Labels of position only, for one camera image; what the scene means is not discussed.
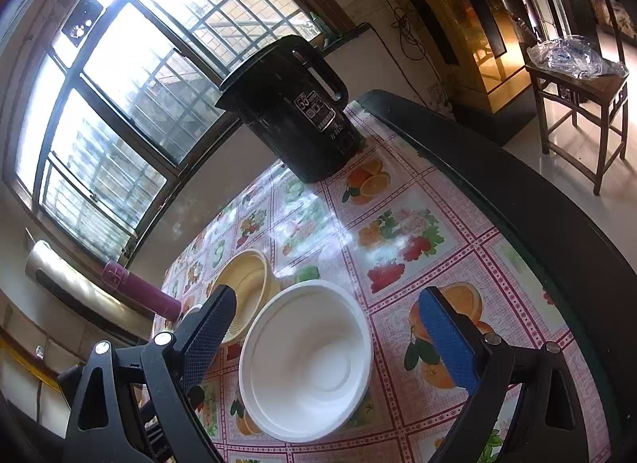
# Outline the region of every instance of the floor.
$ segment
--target floor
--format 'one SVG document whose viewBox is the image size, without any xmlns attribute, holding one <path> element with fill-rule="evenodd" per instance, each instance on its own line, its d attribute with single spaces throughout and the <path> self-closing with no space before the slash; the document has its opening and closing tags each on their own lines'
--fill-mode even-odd
<svg viewBox="0 0 637 463">
<path fill-rule="evenodd" d="M 615 39 L 600 33 L 604 57 L 618 60 Z M 637 48 L 624 45 L 626 64 L 631 72 L 628 79 L 629 103 L 637 102 Z M 589 110 L 599 115 L 599 107 L 591 104 Z M 565 114 L 560 104 L 547 102 L 547 117 L 555 120 Z M 628 148 L 625 161 L 617 158 L 610 166 L 601 187 L 600 196 L 593 195 L 593 184 L 576 168 L 553 152 L 541 153 L 539 126 L 533 119 L 504 147 L 518 159 L 534 168 L 576 203 L 619 248 L 626 260 L 637 271 L 637 108 L 632 104 L 629 115 Z M 616 118 L 621 125 L 621 116 Z M 551 140 L 595 171 L 600 145 L 600 129 L 579 117 L 578 127 L 565 121 L 551 135 Z M 609 134 L 608 155 L 619 145 L 619 136 Z"/>
</svg>

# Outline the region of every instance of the floral tablecloth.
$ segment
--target floral tablecloth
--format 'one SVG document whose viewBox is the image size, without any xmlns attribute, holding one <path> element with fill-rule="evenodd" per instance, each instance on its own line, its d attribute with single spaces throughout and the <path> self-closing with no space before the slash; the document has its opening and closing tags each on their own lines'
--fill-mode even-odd
<svg viewBox="0 0 637 463">
<path fill-rule="evenodd" d="M 238 389 L 239 344 L 224 348 L 203 382 L 198 414 L 228 463 L 428 461 L 467 398 L 431 344 L 415 307 L 437 285 L 456 310 L 509 344 L 562 347 L 584 411 L 590 460 L 610 455 L 600 396 L 582 352 L 549 295 L 489 219 L 439 170 L 356 103 L 346 114 L 365 148 L 339 173 L 303 184 L 277 162 L 240 193 L 166 271 L 162 290 L 203 303 L 224 264 L 262 251 L 281 287 L 320 277 L 356 297 L 375 354 L 365 398 L 336 433 L 304 445 L 260 432 Z M 154 333 L 176 325 L 157 317 Z M 494 461 L 519 389 L 512 388 L 480 462 Z"/>
</svg>

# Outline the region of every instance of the white bowl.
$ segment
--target white bowl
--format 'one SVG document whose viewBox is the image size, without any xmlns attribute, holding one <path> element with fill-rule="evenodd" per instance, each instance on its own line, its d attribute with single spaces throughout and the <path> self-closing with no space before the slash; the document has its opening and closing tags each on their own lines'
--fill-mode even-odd
<svg viewBox="0 0 637 463">
<path fill-rule="evenodd" d="M 263 432 L 312 442 L 356 410 L 372 363 L 371 335 L 356 300 L 333 283 L 302 281 L 254 320 L 241 350 L 241 397 Z"/>
</svg>

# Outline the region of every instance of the air conditioner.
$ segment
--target air conditioner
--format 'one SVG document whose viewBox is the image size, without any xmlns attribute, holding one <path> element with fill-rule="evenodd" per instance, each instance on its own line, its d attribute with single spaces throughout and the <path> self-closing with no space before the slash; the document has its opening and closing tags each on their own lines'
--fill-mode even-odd
<svg viewBox="0 0 637 463">
<path fill-rule="evenodd" d="M 142 316 L 73 269 L 44 240 L 34 245 L 26 275 L 85 320 L 121 341 L 143 344 L 152 320 Z"/>
</svg>

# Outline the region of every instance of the electrical cable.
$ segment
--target electrical cable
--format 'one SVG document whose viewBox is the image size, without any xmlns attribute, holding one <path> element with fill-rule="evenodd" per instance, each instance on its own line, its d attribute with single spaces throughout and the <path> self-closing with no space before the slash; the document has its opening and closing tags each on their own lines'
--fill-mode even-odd
<svg viewBox="0 0 637 463">
<path fill-rule="evenodd" d="M 398 63 L 398 61 L 396 60 L 396 57 L 394 57 L 394 55 L 392 55 L 392 53 L 390 52 L 389 48 L 387 47 L 387 45 L 385 44 L 385 41 L 383 41 L 383 38 L 380 36 L 380 34 L 376 31 L 376 28 L 374 28 L 373 26 L 371 26 L 368 23 L 369 27 L 372 29 L 372 31 L 376 34 L 376 37 L 378 37 L 378 40 L 383 44 L 383 46 L 385 47 L 385 49 L 387 50 L 387 53 L 389 54 L 389 56 L 392 58 L 392 60 L 394 61 L 394 64 L 396 64 L 396 67 L 400 70 L 400 73 L 402 73 L 403 78 L 405 80 L 405 82 L 407 82 L 407 84 L 409 85 L 409 87 L 412 89 L 412 91 L 414 93 L 416 93 L 418 95 L 418 98 L 420 99 L 420 101 L 422 102 L 422 104 L 427 108 L 430 109 L 430 107 L 427 105 L 427 102 L 425 102 L 425 100 L 422 98 L 422 96 L 420 96 L 420 93 L 416 90 L 415 87 L 413 87 L 412 83 L 409 81 L 409 79 L 407 78 L 407 75 L 404 74 L 403 69 L 400 67 L 400 64 Z"/>
<path fill-rule="evenodd" d="M 436 76 L 436 79 L 438 79 L 438 83 L 440 84 L 440 87 L 441 87 L 441 89 L 444 92 L 445 101 L 448 101 L 448 95 L 447 95 L 447 92 L 445 91 L 445 87 L 444 87 L 444 85 L 442 83 L 442 79 L 441 79 L 440 75 L 438 74 L 438 72 L 436 71 L 436 69 L 434 68 L 433 64 L 431 63 L 431 60 L 429 59 L 429 57 L 427 55 L 427 51 L 425 49 L 425 45 L 422 44 L 422 41 L 420 39 L 418 39 L 413 34 L 413 32 L 412 32 L 412 24 L 410 23 L 410 21 L 409 21 L 409 19 L 407 17 L 407 13 L 402 8 L 400 8 L 398 6 L 394 7 L 394 5 L 391 4 L 391 2 L 389 0 L 385 0 L 385 2 L 387 3 L 389 8 L 391 9 L 392 13 L 394 14 L 394 17 L 396 18 L 396 21 L 394 23 L 392 23 L 392 28 L 397 28 L 398 29 L 399 38 L 400 38 L 400 48 L 401 48 L 401 50 L 403 52 L 403 55 L 405 57 L 407 57 L 409 60 L 413 60 L 413 61 L 426 60 L 429 63 L 429 66 L 431 67 L 431 70 L 433 71 L 434 75 Z M 369 26 L 374 31 L 374 33 L 377 35 L 377 37 L 380 39 L 380 42 L 385 47 L 385 49 L 387 50 L 388 54 L 390 55 L 390 57 L 394 61 L 394 63 L 396 63 L 396 66 L 398 66 L 398 69 L 403 74 L 403 77 L 406 80 L 407 84 L 409 84 L 409 87 L 418 95 L 418 98 L 420 99 L 420 101 L 422 101 L 423 104 L 425 104 L 425 101 L 420 96 L 420 93 L 418 91 L 416 91 L 416 89 L 412 86 L 412 83 L 409 81 L 407 76 L 404 74 L 404 71 L 402 70 L 402 68 L 400 67 L 398 62 L 396 61 L 396 58 L 394 58 L 394 56 L 390 52 L 389 48 L 385 44 L 385 41 L 382 40 L 380 34 L 377 32 L 377 30 L 371 24 L 369 24 Z M 411 44 L 412 46 L 417 47 L 418 51 L 420 52 L 420 57 L 411 57 L 404 49 L 404 43 L 405 42 L 407 44 Z"/>
</svg>

